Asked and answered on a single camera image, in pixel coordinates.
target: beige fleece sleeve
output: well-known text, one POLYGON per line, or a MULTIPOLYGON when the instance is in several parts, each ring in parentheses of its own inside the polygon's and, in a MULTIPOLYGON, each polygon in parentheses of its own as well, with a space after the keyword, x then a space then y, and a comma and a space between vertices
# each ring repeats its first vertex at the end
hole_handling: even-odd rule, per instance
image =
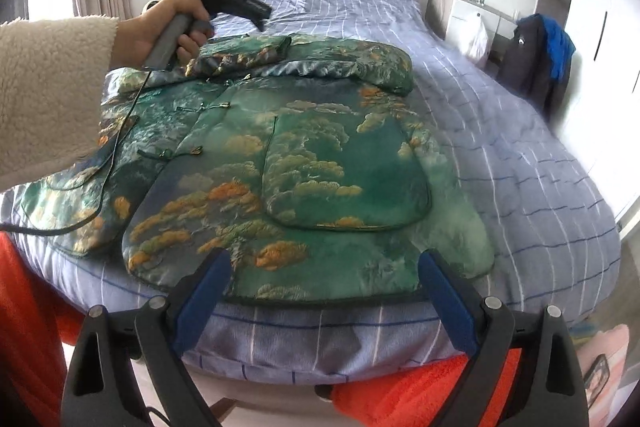
POLYGON ((91 16, 0 26, 0 191, 95 149, 117 24, 91 16))

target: mattress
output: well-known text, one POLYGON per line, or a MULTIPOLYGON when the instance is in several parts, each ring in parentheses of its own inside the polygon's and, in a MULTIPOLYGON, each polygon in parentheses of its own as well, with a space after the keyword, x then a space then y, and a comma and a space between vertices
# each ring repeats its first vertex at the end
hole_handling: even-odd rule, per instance
MULTIPOLYGON (((422 22, 417 0, 263 0, 268 34, 302 32, 385 42, 413 61, 409 95, 424 107, 458 183, 484 221, 495 264, 474 280, 514 310, 555 304, 569 324, 610 295, 620 266, 613 215, 580 164, 542 118, 422 22)), ((220 16, 216 35, 254 32, 220 16)), ((24 186, 2 195, 0 219, 24 224, 24 186)), ((25 261, 73 304, 138 307, 158 291, 129 276, 119 248, 70 259, 38 237, 15 236, 25 261)), ((454 354, 428 303, 274 309, 221 303, 184 360, 239 380, 318 384, 372 378, 454 354)))

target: human hand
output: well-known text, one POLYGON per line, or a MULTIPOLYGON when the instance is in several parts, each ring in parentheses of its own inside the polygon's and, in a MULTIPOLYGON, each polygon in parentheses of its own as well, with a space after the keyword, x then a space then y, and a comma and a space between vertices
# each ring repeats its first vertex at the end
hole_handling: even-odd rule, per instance
MULTIPOLYGON (((209 14, 200 0, 161 0, 142 15, 120 21, 111 51, 111 69, 141 68, 162 30, 178 13, 209 22, 209 14)), ((210 32, 192 31, 178 38, 178 61, 186 65, 198 56, 200 46, 213 36, 210 32)))

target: bed sheet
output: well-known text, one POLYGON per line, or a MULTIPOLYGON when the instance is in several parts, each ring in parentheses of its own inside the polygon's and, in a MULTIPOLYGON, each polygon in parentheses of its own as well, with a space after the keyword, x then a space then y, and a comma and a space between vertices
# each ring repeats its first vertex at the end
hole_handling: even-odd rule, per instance
MULTIPOLYGON (((474 282, 512 309, 557 305, 569 324, 612 292, 620 265, 613 215, 580 164, 523 100, 448 49, 422 22, 417 0, 263 0, 268 34, 303 32, 386 42, 407 51, 409 95, 437 129, 438 142, 480 214, 495 265, 474 282)), ((254 32, 220 16, 216 35, 254 32)), ((15 187, 0 218, 23 224, 15 187)), ((158 292, 131 278, 119 251, 68 259, 45 239, 15 237, 25 260, 82 309, 130 309, 158 292)), ((372 378, 450 357, 429 303, 359 309, 286 310, 220 304, 185 361, 205 371, 271 383, 317 384, 372 378)))

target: red pants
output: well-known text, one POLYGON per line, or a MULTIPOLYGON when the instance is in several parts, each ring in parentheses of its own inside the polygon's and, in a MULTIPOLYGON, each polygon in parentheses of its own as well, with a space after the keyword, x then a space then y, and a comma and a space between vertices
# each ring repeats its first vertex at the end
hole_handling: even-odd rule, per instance
POLYGON ((62 342, 76 343, 83 319, 31 273, 0 232, 0 367, 43 427, 60 427, 62 342))

